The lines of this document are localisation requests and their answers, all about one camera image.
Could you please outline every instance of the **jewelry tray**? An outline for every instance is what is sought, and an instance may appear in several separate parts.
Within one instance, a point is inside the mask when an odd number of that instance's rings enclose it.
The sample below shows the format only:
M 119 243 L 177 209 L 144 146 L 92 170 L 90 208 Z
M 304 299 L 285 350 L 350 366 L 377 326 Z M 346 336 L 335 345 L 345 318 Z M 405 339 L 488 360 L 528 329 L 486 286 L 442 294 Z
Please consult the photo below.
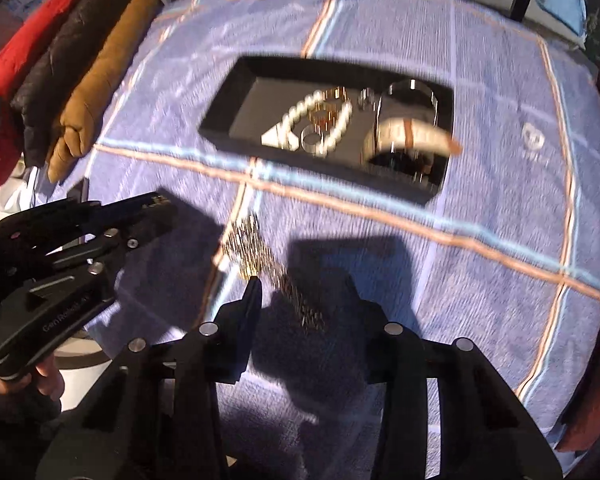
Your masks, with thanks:
M 360 91 L 371 88 L 380 95 L 389 85 L 408 78 L 424 83 L 433 91 L 438 99 L 438 126 L 453 135 L 454 96 L 451 88 L 370 66 L 282 56 L 240 57 L 214 97 L 199 131 L 219 150 L 315 171 L 424 205 L 442 189 L 448 158 L 435 155 L 428 179 L 423 181 L 362 162 L 363 141 L 373 128 L 375 112 L 372 107 L 359 110 Z M 278 123 L 291 106 L 318 89 L 336 86 L 346 88 L 354 111 L 333 152 L 320 158 L 305 152 L 302 147 L 292 152 L 261 144 L 262 134 Z M 419 91 L 402 92 L 400 100 L 384 96 L 380 121 L 391 117 L 432 123 L 431 99 Z M 300 136 L 309 124 L 304 117 L 293 132 Z

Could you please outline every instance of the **pearl necklace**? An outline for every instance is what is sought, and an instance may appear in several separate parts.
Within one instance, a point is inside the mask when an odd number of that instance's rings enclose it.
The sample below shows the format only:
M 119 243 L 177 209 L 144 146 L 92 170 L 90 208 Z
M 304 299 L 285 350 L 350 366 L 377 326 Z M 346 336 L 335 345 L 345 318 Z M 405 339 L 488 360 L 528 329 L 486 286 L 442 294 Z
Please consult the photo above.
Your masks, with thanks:
M 320 142 L 307 144 L 304 142 L 304 138 L 299 139 L 298 136 L 293 133 L 292 129 L 302 117 L 307 115 L 310 111 L 315 110 L 319 104 L 323 103 L 330 92 L 333 92 L 334 95 L 344 99 L 335 124 L 331 127 L 326 136 L 320 136 Z M 352 113 L 353 106 L 351 105 L 351 101 L 346 99 L 344 91 L 341 91 L 340 89 L 327 92 L 316 90 L 313 94 L 307 95 L 303 100 L 298 101 L 294 106 L 289 108 L 288 112 L 282 116 L 282 120 L 262 135 L 261 142 L 264 146 L 282 148 L 283 150 L 292 152 L 297 150 L 302 143 L 302 148 L 307 153 L 316 156 L 326 156 L 328 152 L 332 152 L 335 149 L 336 144 L 342 138 Z

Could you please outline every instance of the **silver ring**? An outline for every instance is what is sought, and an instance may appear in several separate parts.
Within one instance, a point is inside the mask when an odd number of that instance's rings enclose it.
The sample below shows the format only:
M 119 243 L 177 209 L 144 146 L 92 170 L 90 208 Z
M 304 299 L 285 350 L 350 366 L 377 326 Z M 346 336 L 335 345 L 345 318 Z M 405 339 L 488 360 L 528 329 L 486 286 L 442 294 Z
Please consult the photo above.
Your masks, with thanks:
M 314 144 L 305 142 L 304 140 L 310 135 L 320 136 L 320 142 L 316 142 Z M 324 151 L 324 133 L 322 130 L 317 130 L 312 124 L 310 126 L 306 126 L 302 130 L 302 133 L 300 133 L 300 146 L 302 146 L 302 149 L 311 155 L 321 156 Z
M 418 81 L 417 79 L 406 79 L 404 81 L 392 83 L 387 89 L 387 94 L 393 95 L 394 88 L 395 90 L 399 90 L 400 88 L 404 88 L 405 86 L 413 91 L 424 94 L 427 98 L 431 100 L 431 106 L 433 107 L 434 113 L 432 124 L 434 126 L 438 126 L 438 98 L 433 93 L 433 90 L 429 88 L 429 86 L 425 85 L 422 81 Z

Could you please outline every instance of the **bedsheet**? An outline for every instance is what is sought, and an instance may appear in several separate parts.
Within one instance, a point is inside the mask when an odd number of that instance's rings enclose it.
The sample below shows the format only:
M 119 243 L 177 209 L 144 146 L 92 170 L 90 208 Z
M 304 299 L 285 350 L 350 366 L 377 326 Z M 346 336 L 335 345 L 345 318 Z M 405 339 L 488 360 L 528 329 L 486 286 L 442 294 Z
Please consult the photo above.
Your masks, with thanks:
M 426 206 L 219 152 L 197 127 L 243 54 L 371 64 L 453 87 L 464 147 Z M 219 387 L 229 454 L 287 478 L 366 479 L 382 407 L 356 360 L 358 294 L 421 336 L 472 338 L 547 433 L 600 325 L 600 98 L 536 34 L 462 0 L 180 0 L 154 20 L 104 116 L 88 176 L 104 203 L 163 189 L 179 227 L 129 256 L 88 329 L 109 354 L 180 337 L 245 282 L 219 249 L 249 212 L 328 320 L 306 334 L 264 280 L 248 370 Z M 430 386 L 427 472 L 440 453 Z

